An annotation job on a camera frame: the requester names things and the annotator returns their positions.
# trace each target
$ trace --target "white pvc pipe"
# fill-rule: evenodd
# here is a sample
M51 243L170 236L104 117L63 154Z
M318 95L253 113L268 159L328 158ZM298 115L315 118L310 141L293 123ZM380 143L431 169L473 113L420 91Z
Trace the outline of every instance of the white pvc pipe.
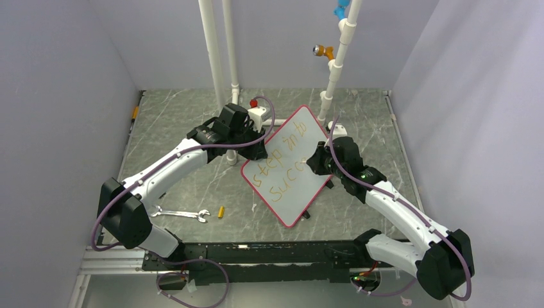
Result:
M204 37L206 38L206 48L208 49L208 57L210 58L210 66L212 68L217 108L221 111L226 103L224 90L225 83L223 81L223 70L221 70L221 60L219 58L219 46L217 44L214 5L212 4L212 0L198 0L198 5L200 7Z
M285 123L285 119L276 119L274 121L274 126L280 126ZM270 126L272 124L272 120L268 119L262 123L263 126Z
M353 0L347 20L342 20L340 22L340 29L342 32L342 35L340 36L340 46L338 47L338 52L336 53L334 63L330 67L327 90L321 93L321 110L319 111L318 115L318 121L321 124L325 122L325 117L327 116L328 109L330 108L332 95L334 93L334 89L336 88L336 82L340 78L342 67L344 65L344 58L346 57L346 52L348 51L348 45L352 41L355 26L357 25L357 16L359 16L359 11L361 10L361 4L362 0Z
M232 27L232 2L223 0L223 19L225 20L226 48L228 51L228 65L230 68L230 85L232 86L232 103L238 105L238 95L240 87L238 86L238 72L236 71L236 54L234 52L234 30ZM238 161L238 155L234 150L226 152L227 164L234 166Z
M234 48L234 30L232 27L231 0L223 0L223 18L225 19L226 48L228 50L228 65L230 66L230 84L232 89L238 89L238 72L236 71L236 54Z

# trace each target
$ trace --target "whiteboard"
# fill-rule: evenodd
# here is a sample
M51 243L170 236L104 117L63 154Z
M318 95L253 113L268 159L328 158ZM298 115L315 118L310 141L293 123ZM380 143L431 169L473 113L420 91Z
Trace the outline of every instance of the whiteboard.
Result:
M326 139L310 108L302 105L265 142L268 158L242 166L242 176L288 228L331 177L315 175L305 163Z

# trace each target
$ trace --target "white wall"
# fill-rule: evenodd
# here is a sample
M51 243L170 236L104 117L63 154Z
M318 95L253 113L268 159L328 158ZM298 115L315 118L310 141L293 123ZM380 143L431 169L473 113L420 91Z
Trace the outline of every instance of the white wall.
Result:
M544 3L442 0L394 89L431 217L472 240L468 307L541 307Z
M90 0L140 89L212 87L197 1ZM336 0L234 0L240 86L326 87L315 44L338 48ZM340 87L391 89L438 0L365 0ZM214 0L230 87L223 9Z
M86 0L0 4L0 298L66 307L138 92Z

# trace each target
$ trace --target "yellow object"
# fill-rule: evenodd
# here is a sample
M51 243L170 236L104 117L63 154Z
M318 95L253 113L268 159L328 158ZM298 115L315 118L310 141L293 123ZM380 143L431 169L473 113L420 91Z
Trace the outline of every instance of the yellow object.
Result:
M138 109L139 109L138 106L134 108L134 111L132 112L132 120L136 120L136 116L138 115Z
M219 214L217 215L218 218L223 218L223 214L225 213L225 207L219 208Z
M334 47L332 46L323 47L323 45L316 45L316 47L314 47L314 55L326 56L329 61L334 60L333 51Z

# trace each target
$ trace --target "blue pipe fitting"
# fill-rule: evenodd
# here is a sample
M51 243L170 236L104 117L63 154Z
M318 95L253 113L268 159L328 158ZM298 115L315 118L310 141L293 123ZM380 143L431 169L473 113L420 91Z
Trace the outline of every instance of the blue pipe fitting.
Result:
M338 20L346 18L346 7L350 5L350 0L338 0L338 6L334 9L334 15L338 17Z

